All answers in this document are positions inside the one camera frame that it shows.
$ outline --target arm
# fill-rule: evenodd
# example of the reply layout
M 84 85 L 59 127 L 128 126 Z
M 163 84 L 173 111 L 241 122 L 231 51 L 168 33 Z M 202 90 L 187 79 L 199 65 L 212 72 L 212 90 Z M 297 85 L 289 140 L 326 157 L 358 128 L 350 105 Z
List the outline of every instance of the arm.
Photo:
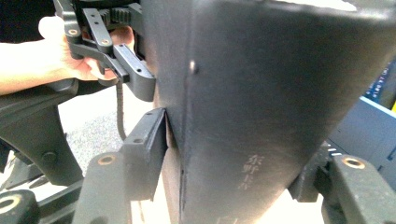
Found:
M 39 24 L 44 39 L 21 44 L 0 43 L 0 95 L 45 83 L 75 77 L 81 80 L 114 78 L 111 71 L 101 75 L 96 60 L 74 60 L 64 36 L 62 19 L 44 18 Z M 132 29 L 121 28 L 112 33 L 115 44 L 134 43 Z

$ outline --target screw hole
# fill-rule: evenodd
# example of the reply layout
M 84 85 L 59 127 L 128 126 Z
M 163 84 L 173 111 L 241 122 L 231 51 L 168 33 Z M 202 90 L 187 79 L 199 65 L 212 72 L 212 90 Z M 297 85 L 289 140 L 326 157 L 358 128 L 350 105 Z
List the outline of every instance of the screw hole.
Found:
M 101 159 L 99 159 L 98 163 L 99 165 L 109 165 L 116 159 L 115 156 L 110 155 L 110 156 L 104 156 Z
M 21 195 L 15 194 L 0 198 L 0 214 L 4 214 L 15 208 L 21 201 Z
M 358 161 L 353 158 L 344 158 L 343 163 L 351 168 L 354 168 L 354 169 L 364 169 L 364 167 L 366 166 L 366 165 L 364 165 L 363 162 Z
M 69 30 L 69 34 L 70 34 L 70 35 L 76 35 L 76 34 L 78 34 L 78 31 L 72 29 L 72 30 Z
M 12 199 L 8 199 L 6 201 L 0 202 L 0 208 L 7 207 L 13 203 L 14 203 L 14 200 L 12 200 Z
M 143 139 L 141 139 L 141 138 L 136 138 L 134 140 L 134 143 L 142 143 L 142 142 L 143 142 Z
M 102 44 L 108 45 L 109 43 L 110 43 L 110 41 L 107 40 L 107 39 L 103 39 L 103 40 L 102 40 Z

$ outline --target finger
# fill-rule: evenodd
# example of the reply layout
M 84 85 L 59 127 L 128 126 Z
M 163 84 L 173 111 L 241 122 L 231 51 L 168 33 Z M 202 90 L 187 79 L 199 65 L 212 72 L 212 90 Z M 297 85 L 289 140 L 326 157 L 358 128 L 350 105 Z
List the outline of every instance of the finger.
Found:
M 86 60 L 84 59 L 77 68 L 69 69 L 69 73 L 72 75 L 72 77 L 76 77 L 80 80 L 97 80 L 98 77 L 92 73 L 92 68 L 89 64 L 85 63 L 85 61 Z
M 114 45 L 126 44 L 128 48 L 134 48 L 134 32 L 131 27 L 124 26 L 117 28 L 110 35 Z
M 59 17 L 44 17 L 38 24 L 38 32 L 47 40 L 64 42 L 64 21 Z
M 106 69 L 105 74 L 103 75 L 99 70 L 98 62 L 95 59 L 85 58 L 84 62 L 91 68 L 90 72 L 93 76 L 102 80 L 111 80 L 116 78 L 116 75 L 111 71 L 111 69 Z

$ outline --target floor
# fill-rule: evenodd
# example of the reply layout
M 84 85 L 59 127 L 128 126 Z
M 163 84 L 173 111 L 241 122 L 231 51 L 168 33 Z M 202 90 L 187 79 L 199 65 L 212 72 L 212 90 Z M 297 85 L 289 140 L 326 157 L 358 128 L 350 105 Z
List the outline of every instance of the floor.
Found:
M 127 87 L 124 88 L 124 97 L 124 123 L 126 132 L 129 133 L 142 115 L 152 108 L 152 104 L 137 100 Z M 67 141 L 84 174 L 91 158 L 106 151 L 116 151 L 121 146 L 116 124 L 114 87 L 92 95 L 79 96 L 63 103 L 59 109 L 64 131 L 67 133 Z M 40 201 L 62 189 L 64 187 L 46 184 L 36 188 L 35 195 Z M 154 202 L 131 202 L 134 224 L 171 224 L 164 195 L 160 176 Z M 319 196 L 317 203 L 297 203 L 285 190 L 257 223 L 323 223 L 320 213 L 321 201 L 322 198 Z

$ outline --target human hand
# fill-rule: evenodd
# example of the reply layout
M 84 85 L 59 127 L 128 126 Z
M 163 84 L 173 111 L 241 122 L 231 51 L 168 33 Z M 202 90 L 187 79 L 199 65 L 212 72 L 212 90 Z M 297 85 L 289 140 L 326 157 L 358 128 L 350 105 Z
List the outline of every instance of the human hand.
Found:
M 110 80 L 115 78 L 111 70 L 106 70 L 102 75 L 95 59 L 84 58 L 75 60 L 70 56 L 70 49 L 64 35 L 64 21 L 59 17 L 44 17 L 41 19 L 38 30 L 44 37 L 45 47 L 49 52 L 47 60 L 51 60 L 60 77 L 75 77 L 81 80 Z M 134 48 L 134 35 L 130 27 L 122 27 L 111 34 L 114 45 L 126 44 L 130 49 Z

